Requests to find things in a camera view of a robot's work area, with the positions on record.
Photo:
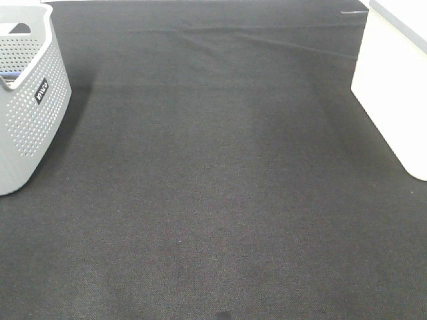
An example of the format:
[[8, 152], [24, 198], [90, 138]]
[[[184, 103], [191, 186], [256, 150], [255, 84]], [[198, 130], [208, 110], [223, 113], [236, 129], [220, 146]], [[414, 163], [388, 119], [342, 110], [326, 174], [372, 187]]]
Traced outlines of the black fabric table mat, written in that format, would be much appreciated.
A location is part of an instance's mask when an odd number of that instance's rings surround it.
[[353, 96], [359, 1], [67, 1], [1, 198], [2, 319], [425, 319], [426, 183]]

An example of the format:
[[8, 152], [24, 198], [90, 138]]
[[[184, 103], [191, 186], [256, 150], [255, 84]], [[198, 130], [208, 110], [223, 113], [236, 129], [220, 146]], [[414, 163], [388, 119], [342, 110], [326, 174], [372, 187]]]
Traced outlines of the white storage box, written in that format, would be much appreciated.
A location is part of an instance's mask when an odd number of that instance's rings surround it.
[[403, 168], [426, 180], [426, 2], [370, 1], [351, 90]]

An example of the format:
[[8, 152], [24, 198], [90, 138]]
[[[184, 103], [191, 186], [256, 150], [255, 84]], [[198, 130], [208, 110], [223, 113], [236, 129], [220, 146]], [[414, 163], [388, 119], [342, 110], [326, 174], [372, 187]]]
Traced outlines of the blue towel in basket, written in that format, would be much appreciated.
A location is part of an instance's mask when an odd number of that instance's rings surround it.
[[20, 72], [16, 72], [16, 71], [1, 71], [0, 72], [0, 76], [5, 80], [5, 81], [15, 81], [19, 76], [20, 76]]

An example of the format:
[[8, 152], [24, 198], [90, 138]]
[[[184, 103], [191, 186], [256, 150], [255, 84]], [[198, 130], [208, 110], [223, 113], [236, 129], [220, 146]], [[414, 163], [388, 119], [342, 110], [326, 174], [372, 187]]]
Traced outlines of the grey perforated laundry basket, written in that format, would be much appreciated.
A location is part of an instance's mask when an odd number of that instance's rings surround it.
[[71, 86], [51, 20], [40, 1], [1, 2], [1, 23], [28, 32], [1, 35], [1, 194], [20, 189], [48, 150], [67, 110]]

